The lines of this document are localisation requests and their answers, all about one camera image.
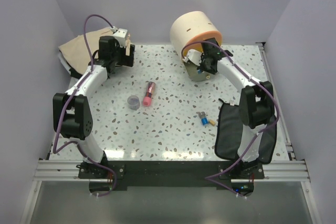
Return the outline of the grey bottom drawer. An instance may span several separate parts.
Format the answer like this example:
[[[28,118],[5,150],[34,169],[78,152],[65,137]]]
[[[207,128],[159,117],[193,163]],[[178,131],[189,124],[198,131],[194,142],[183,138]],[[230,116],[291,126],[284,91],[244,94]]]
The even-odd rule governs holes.
[[[183,62],[183,64],[184,64],[184,67],[185,67],[185,69],[186,69],[186,72],[187,72],[189,78],[190,78],[192,81],[194,81],[194,82],[207,81],[207,80],[212,79],[213,76],[214,76],[213,74],[210,74],[210,73],[205,72],[205,71],[203,71],[202,74],[198,74],[198,73],[197,73],[197,71],[198,71],[197,66],[194,65],[194,64],[191,63],[191,62]],[[210,79],[206,79],[206,76],[207,76],[207,75],[210,75],[211,78],[210,78]]]

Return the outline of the cream round drawer organizer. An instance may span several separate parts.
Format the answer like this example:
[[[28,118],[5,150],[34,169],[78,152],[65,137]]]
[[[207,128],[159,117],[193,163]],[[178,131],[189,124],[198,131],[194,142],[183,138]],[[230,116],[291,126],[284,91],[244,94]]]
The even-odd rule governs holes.
[[[170,29],[170,41],[178,55],[183,59],[190,49],[202,52],[200,43],[191,43],[215,38],[221,46],[223,37],[210,19],[201,11],[193,11],[177,18]]]

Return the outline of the clear purple small jar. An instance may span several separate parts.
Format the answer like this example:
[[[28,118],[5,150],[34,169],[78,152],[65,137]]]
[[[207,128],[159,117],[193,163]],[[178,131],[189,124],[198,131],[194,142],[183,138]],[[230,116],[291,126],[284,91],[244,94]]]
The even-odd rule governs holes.
[[[131,95],[127,99],[128,107],[132,110],[137,110],[140,107],[140,100],[136,95]]]

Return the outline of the pink capped glitter tube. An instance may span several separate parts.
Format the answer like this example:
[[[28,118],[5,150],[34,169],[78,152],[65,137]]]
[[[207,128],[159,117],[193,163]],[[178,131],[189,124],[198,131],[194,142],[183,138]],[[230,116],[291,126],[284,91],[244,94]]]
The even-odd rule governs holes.
[[[149,82],[146,87],[145,96],[142,101],[143,106],[150,106],[152,103],[154,91],[155,91],[156,84],[155,82]]]

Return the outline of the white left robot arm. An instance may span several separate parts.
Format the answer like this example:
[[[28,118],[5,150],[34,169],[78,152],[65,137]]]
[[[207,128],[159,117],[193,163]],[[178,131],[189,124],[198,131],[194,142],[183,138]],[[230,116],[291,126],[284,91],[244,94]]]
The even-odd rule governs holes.
[[[56,93],[52,99],[53,123],[56,132],[53,154],[75,144],[90,171],[97,178],[108,174],[105,152],[92,134],[93,118],[89,98],[116,70],[116,67],[133,67],[135,46],[130,35],[99,38],[98,50],[91,52],[90,62],[82,77],[65,93]]]

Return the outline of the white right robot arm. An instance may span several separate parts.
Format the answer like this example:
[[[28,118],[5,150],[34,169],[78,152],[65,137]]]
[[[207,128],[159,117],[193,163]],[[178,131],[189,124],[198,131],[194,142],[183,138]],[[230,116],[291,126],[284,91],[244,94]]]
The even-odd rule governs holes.
[[[214,38],[203,40],[199,69],[208,73],[220,73],[239,91],[239,116],[243,133],[237,154],[240,162],[234,165],[234,173],[246,178],[253,171],[250,162],[259,157],[259,146],[263,133],[278,123],[278,104],[274,98],[273,86],[249,74],[236,63]]]

